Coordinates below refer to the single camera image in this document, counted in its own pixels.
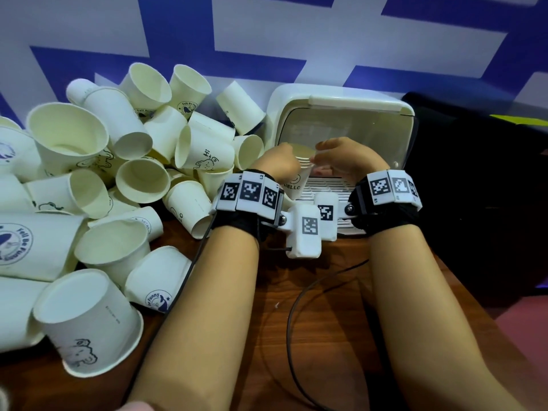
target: person's left arm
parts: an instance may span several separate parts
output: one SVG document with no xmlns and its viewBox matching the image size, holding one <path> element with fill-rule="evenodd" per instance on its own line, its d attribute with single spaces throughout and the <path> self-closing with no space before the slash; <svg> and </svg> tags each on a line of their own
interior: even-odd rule
<svg viewBox="0 0 548 411">
<path fill-rule="evenodd" d="M 253 166 L 277 182 L 300 166 L 291 146 Z M 179 300 L 141 367 L 129 399 L 156 410 L 228 410 L 242 360 L 257 279 L 259 243 L 232 226 L 213 230 Z"/>
</svg>

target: person's right hand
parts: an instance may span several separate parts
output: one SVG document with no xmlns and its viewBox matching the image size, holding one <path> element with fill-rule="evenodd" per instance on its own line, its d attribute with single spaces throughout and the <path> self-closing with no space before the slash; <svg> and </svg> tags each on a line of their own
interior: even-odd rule
<svg viewBox="0 0 548 411">
<path fill-rule="evenodd" d="M 371 148 L 348 137 L 330 138 L 316 144 L 316 150 L 323 151 L 310 158 L 317 167 L 316 176 L 337 176 L 352 185 L 367 174 L 387 170 L 390 166 Z"/>
</svg>

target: white drain rack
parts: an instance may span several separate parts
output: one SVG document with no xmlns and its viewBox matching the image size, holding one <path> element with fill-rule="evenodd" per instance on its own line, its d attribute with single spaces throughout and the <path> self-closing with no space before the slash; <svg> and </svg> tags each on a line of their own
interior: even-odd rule
<svg viewBox="0 0 548 411">
<path fill-rule="evenodd" d="M 314 195 L 318 192 L 335 192 L 339 195 L 339 201 L 346 204 L 353 190 L 353 186 L 341 178 L 309 178 L 301 197 L 297 200 L 312 203 Z M 355 228 L 350 219 L 339 219 L 337 232 L 343 235 L 365 234 L 362 229 Z"/>
</svg>

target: person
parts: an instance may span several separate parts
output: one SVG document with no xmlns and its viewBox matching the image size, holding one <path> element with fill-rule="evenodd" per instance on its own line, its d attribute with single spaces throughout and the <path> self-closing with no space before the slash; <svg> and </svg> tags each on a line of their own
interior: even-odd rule
<svg viewBox="0 0 548 411">
<path fill-rule="evenodd" d="M 353 184 L 389 168 L 372 149 L 349 138 L 323 141 L 316 148 L 323 151 L 311 158 L 317 172 Z M 300 170 L 289 144 L 271 148 L 252 168 L 278 183 Z M 250 233 L 232 226 L 212 231 L 144 359 L 129 396 L 133 402 L 124 411 L 229 409 L 258 261 L 259 243 Z M 387 352 L 411 409 L 524 409 L 485 365 L 420 228 L 403 225 L 374 234 L 370 263 Z"/>
</svg>

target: hand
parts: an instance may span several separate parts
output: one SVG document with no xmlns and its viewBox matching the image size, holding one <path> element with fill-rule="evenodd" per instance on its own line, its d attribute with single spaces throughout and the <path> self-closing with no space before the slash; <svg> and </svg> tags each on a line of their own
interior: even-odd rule
<svg viewBox="0 0 548 411">
<path fill-rule="evenodd" d="M 390 166 L 371 148 L 348 137 L 331 138 L 316 144 L 316 150 L 323 151 L 310 158 L 316 168 L 316 176 L 337 176 L 352 185 L 367 174 L 387 170 Z"/>
<path fill-rule="evenodd" d="M 250 169 L 261 170 L 270 174 L 277 183 L 295 179 L 301 170 L 301 165 L 293 155 L 293 148 L 286 142 L 267 150 Z"/>
</svg>

